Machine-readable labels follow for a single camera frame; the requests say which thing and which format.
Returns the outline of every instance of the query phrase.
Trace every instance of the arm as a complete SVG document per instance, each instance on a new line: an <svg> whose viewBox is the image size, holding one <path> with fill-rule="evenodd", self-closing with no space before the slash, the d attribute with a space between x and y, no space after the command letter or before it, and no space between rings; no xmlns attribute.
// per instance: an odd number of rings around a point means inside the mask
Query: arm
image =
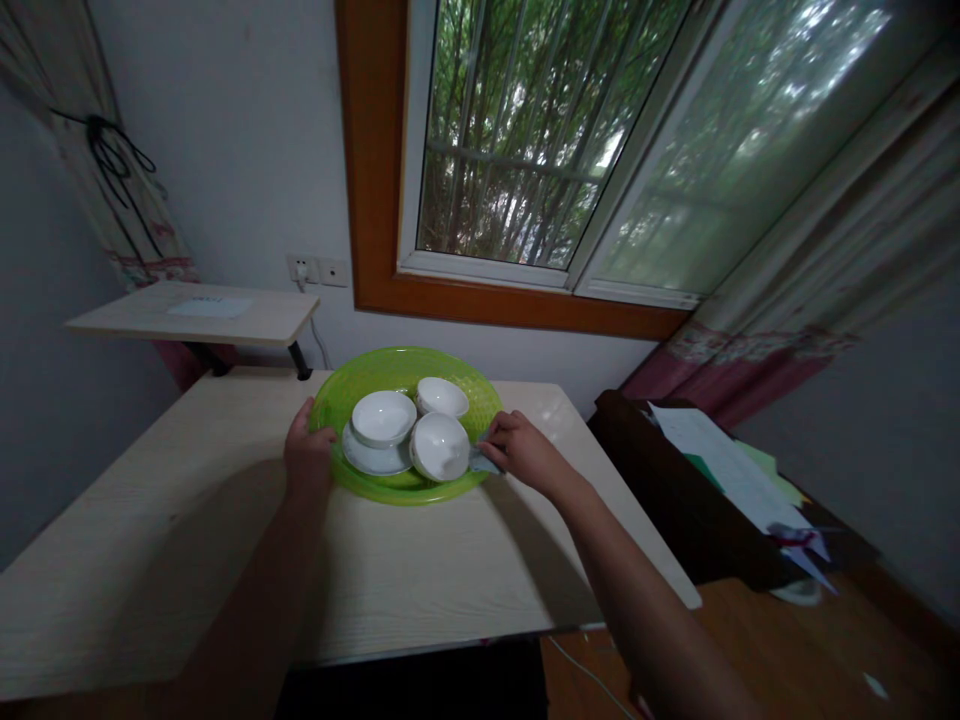
<svg viewBox="0 0 960 720"><path fill-rule="evenodd" d="M719 648L593 486L522 413L499 413L480 448L563 517L607 626L657 717L762 716Z"/></svg>
<svg viewBox="0 0 960 720"><path fill-rule="evenodd" d="M330 496L330 443L310 434L308 399L284 446L287 490L226 604L180 676L154 698L162 717L270 718L303 621Z"/></svg>

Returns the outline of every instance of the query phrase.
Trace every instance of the black cord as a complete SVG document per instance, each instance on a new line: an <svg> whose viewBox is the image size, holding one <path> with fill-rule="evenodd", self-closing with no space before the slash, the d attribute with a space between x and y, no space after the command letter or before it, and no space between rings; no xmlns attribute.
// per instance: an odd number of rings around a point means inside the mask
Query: black cord
<svg viewBox="0 0 960 720"><path fill-rule="evenodd" d="M112 132L116 137L126 143L127 148L133 155L133 158L137 161L137 164L144 172L153 174L157 171L157 166L154 164L153 160L147 157L147 155L140 150L140 148L133 144L133 141L127 137L127 134L120 129L119 125L114 122L110 122L104 117L100 117L99 115L88 115L86 119L84 119L78 118L75 115L68 115L67 113L54 110L53 108L49 108L49 110L54 115L59 115L66 120L86 126L87 147L90 149L90 154L93 155L93 159L97 163L97 168L100 170L100 175L103 177L104 183L110 188L110 192L113 193L113 196L117 199L117 202L123 205L123 207L125 207L127 210L133 208L133 211L137 214L137 219L140 221L140 226L143 228L144 234L146 234L147 239L153 246L154 252L157 253L158 257L162 258L163 253L160 252L160 248L157 247L157 243L153 239L153 234L150 232L150 228L147 227L147 222L144 220L143 215L140 212L140 208L137 207L137 203L130 194L130 189L124 182L132 175L130 166L127 164L127 161L121 154L119 150L119 144L114 146L107 142L108 136L106 133L108 131ZM117 191L117 187L114 184L115 180L119 184L120 188L123 189L123 194L126 195L127 198L126 201L120 197L120 193ZM134 246L132 242L130 245L133 247L137 257L140 257L140 253L137 252L136 246Z"/></svg>

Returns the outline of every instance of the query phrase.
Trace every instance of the white bowl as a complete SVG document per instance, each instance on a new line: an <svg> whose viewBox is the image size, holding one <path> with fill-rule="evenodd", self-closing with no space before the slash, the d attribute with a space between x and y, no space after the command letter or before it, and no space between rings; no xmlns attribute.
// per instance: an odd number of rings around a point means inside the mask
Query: white bowl
<svg viewBox="0 0 960 720"><path fill-rule="evenodd" d="M449 415L427 413L413 428L410 459L431 480L456 480L467 471L470 461L467 431Z"/></svg>
<svg viewBox="0 0 960 720"><path fill-rule="evenodd" d="M413 466L408 443L400 443L392 448L372 448L357 439L353 423L343 426L340 444L347 462L367 475L398 475Z"/></svg>
<svg viewBox="0 0 960 720"><path fill-rule="evenodd" d="M424 415L439 412L460 418L470 409L470 401L463 390L449 380L423 378L417 383L417 406Z"/></svg>
<svg viewBox="0 0 960 720"><path fill-rule="evenodd" d="M353 406L351 422L357 439L376 448L393 447L406 440L417 421L417 408L403 393L381 390Z"/></svg>

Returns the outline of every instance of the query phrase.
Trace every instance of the left hand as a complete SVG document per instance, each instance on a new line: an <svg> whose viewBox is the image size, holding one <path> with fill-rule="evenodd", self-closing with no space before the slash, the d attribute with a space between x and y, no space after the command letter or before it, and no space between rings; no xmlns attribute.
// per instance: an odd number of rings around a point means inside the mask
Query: left hand
<svg viewBox="0 0 960 720"><path fill-rule="evenodd" d="M333 428L310 432L310 411L313 398L307 398L287 432L283 462L287 468L287 496L304 492L327 495L332 486L330 477L330 445L337 441Z"/></svg>

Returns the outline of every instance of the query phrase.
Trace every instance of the curtain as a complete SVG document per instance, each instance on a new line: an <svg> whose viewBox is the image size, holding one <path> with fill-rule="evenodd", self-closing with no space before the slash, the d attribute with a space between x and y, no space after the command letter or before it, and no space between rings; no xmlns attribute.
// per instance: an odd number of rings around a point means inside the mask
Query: curtain
<svg viewBox="0 0 960 720"><path fill-rule="evenodd" d="M156 168L122 130L86 4L0 2L0 66L18 94L28 93L32 105L49 113L80 203L124 288L199 282L152 177ZM155 345L181 390L205 371L182 344Z"/></svg>
<svg viewBox="0 0 960 720"><path fill-rule="evenodd" d="M627 380L732 427L960 262L960 102L941 98L811 232L777 228Z"/></svg>

